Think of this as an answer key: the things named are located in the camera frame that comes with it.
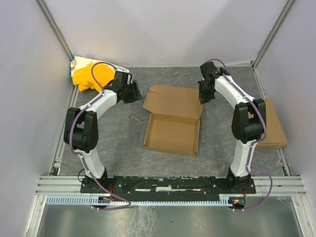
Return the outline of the brown cardboard box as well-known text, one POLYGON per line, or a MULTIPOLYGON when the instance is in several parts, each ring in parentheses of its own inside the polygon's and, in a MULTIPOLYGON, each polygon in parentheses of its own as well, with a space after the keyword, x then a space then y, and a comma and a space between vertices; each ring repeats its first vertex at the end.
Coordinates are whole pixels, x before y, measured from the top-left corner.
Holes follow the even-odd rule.
POLYGON ((197 88, 151 86, 143 104, 151 112, 144 148, 195 157, 203 111, 198 96, 197 88))

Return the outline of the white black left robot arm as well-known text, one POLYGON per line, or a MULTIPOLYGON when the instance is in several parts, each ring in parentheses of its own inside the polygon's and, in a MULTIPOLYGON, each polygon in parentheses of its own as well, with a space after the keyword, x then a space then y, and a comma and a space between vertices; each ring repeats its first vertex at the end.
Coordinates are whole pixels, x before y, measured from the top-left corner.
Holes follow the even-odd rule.
POLYGON ((114 79, 93 99, 78 108, 67 110, 64 142, 69 145, 71 153, 79 157, 84 167, 83 188, 100 192, 108 183, 106 168, 96 148, 99 140, 98 119, 120 101, 128 104, 139 100, 142 100, 142 96, 132 74, 116 71, 114 79))

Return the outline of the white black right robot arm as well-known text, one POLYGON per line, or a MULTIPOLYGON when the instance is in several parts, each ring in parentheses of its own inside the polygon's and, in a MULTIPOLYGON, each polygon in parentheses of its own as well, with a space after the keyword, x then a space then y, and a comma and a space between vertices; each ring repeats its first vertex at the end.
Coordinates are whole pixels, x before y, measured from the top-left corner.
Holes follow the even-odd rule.
POLYGON ((198 81, 201 104, 210 102, 220 93, 234 109, 232 134, 236 140, 234 160, 225 178, 212 178, 214 194, 254 193, 251 162, 256 145, 267 135, 266 103, 248 95, 233 80, 226 68, 217 68, 212 61, 200 66, 198 81))

